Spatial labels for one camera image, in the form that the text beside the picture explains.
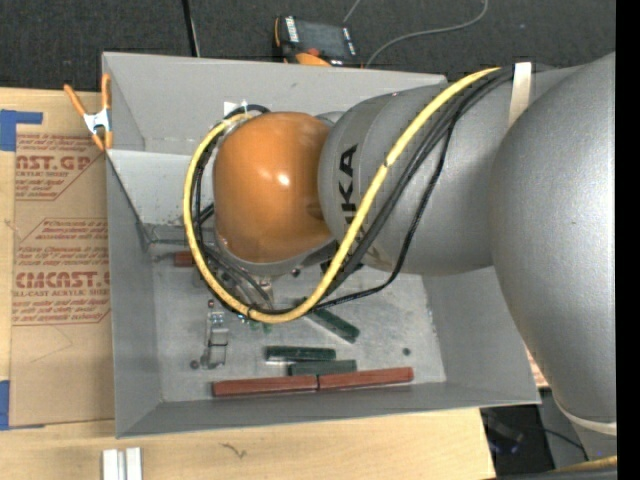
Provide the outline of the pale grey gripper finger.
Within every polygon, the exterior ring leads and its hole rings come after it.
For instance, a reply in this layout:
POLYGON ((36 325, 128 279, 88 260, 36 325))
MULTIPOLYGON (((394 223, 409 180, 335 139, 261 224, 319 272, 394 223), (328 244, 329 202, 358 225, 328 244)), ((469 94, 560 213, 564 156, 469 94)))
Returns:
POLYGON ((228 344, 229 329, 223 311, 212 310, 208 314, 208 347, 226 347, 228 344))
POLYGON ((200 358, 203 369, 215 369, 226 363, 227 347, 225 345, 213 345, 204 349, 200 358))

